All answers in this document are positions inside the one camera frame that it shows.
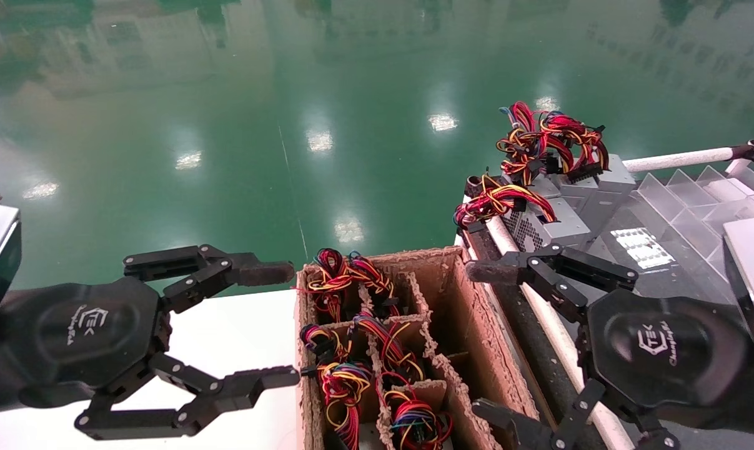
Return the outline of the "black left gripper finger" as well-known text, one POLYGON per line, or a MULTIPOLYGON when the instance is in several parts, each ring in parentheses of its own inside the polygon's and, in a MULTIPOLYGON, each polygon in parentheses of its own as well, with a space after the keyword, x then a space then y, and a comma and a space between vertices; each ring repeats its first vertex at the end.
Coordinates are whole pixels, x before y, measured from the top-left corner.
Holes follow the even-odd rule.
POLYGON ((237 371, 222 379, 155 353, 97 391, 74 421, 79 432, 95 441, 181 438, 194 436, 225 413, 254 408, 263 391, 295 386, 300 371, 293 366, 237 371), (179 409, 113 410, 154 377, 183 389, 193 399, 179 409))
POLYGON ((265 262, 252 252, 225 252, 209 244, 131 254, 124 275, 148 283, 176 279, 161 296, 166 311, 183 313, 231 286, 270 286, 294 279, 289 260, 265 262))

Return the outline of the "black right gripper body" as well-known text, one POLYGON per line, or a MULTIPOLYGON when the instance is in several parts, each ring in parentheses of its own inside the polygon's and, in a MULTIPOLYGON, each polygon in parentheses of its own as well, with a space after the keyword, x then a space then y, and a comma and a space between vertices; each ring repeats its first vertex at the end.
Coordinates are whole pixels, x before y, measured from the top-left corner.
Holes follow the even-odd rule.
POLYGON ((709 408, 749 357, 751 339, 731 307, 617 289, 586 308, 591 377, 642 410, 709 408))

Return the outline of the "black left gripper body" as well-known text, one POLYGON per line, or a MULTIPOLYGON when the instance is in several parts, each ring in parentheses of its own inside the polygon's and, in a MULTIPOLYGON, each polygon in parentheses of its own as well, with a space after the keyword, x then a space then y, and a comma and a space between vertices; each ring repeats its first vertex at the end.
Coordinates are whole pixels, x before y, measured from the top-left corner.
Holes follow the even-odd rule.
POLYGON ((171 335, 159 293, 137 279, 11 291, 0 305, 0 408, 124 401, 153 379, 171 335))

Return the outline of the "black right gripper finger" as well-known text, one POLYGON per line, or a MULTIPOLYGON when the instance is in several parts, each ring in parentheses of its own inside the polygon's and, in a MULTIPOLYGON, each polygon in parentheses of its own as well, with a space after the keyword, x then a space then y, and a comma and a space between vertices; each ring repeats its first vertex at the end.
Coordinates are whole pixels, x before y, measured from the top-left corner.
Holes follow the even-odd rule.
POLYGON ((571 323, 586 322, 588 305, 571 280, 612 293, 633 291, 638 279, 632 268, 559 243, 534 252, 506 252, 498 260, 472 260, 465 270, 471 281, 481 284, 527 284, 571 323))
MULTIPOLYGON (((511 432, 517 449, 573 449, 587 426, 590 414, 606 393, 607 387, 602 382, 589 379, 556 429, 485 398, 474 401, 472 410, 474 415, 492 426, 511 432)), ((642 438, 635 449, 680 448, 676 436, 668 432, 658 419, 640 419, 638 425, 642 438)))

